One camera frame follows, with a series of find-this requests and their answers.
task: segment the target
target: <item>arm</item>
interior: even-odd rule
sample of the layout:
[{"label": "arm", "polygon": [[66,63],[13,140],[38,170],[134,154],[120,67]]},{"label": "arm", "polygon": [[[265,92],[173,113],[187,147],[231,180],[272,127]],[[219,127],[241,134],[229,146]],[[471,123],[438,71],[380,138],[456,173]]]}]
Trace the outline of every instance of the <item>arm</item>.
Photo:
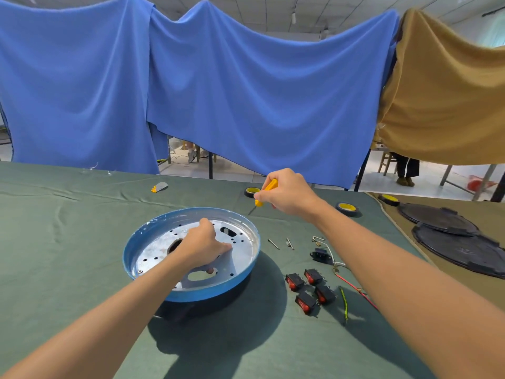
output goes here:
[{"label": "arm", "polygon": [[279,187],[255,198],[313,223],[380,312],[440,378],[501,378],[505,313],[316,196],[300,174],[271,173]]},{"label": "arm", "polygon": [[3,379],[111,379],[172,288],[192,268],[231,249],[208,219],[190,229],[161,263],[77,319]]}]

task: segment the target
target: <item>person's left hand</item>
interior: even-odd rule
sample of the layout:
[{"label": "person's left hand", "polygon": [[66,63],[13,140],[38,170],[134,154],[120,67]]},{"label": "person's left hand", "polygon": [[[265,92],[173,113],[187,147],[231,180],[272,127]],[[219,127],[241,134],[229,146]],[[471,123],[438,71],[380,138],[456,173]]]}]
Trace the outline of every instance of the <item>person's left hand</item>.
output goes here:
[{"label": "person's left hand", "polygon": [[230,243],[216,240],[213,224],[207,218],[202,218],[200,225],[188,231],[173,253],[180,253],[188,261],[189,267],[195,268],[211,263],[218,255],[230,249]]}]

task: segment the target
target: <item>forearm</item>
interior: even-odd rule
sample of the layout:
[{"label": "forearm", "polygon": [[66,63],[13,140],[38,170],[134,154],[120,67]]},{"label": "forearm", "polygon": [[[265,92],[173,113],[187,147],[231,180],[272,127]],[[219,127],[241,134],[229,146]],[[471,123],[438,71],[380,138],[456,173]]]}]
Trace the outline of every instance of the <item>forearm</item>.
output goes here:
[{"label": "forearm", "polygon": [[502,377],[505,314],[322,201],[311,221],[380,312],[439,377]]},{"label": "forearm", "polygon": [[76,320],[3,379],[112,378],[159,305],[190,269],[180,251]]}]

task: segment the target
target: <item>blue metal rim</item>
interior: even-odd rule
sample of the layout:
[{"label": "blue metal rim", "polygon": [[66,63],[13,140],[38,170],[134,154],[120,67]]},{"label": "blue metal rim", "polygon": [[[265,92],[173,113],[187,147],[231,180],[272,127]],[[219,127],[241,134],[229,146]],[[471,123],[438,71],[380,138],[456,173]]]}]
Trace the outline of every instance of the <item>blue metal rim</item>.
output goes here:
[{"label": "blue metal rim", "polygon": [[[131,235],[123,251],[123,267],[133,280],[154,267],[166,256],[173,239],[183,239],[187,230],[198,226],[201,218],[208,218],[216,227],[216,239],[230,242],[230,252],[207,266],[191,272],[216,268],[218,273],[204,281],[188,280],[188,274],[167,296],[171,302],[193,302],[209,299],[227,292],[241,283],[252,271],[260,252],[261,237],[252,222],[229,210],[217,208],[188,208],[155,217]],[[223,233],[219,228],[231,230]]]}]

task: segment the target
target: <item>yellow-green wire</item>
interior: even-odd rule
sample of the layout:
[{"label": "yellow-green wire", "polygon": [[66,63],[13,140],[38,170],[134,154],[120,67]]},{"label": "yellow-green wire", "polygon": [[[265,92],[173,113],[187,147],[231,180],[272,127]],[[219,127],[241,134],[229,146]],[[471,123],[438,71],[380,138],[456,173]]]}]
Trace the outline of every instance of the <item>yellow-green wire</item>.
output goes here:
[{"label": "yellow-green wire", "polygon": [[342,289],[342,287],[339,287],[340,289],[340,293],[342,294],[342,299],[344,299],[344,319],[345,319],[345,322],[347,323],[347,300],[345,299],[345,294],[344,294],[344,290]]}]

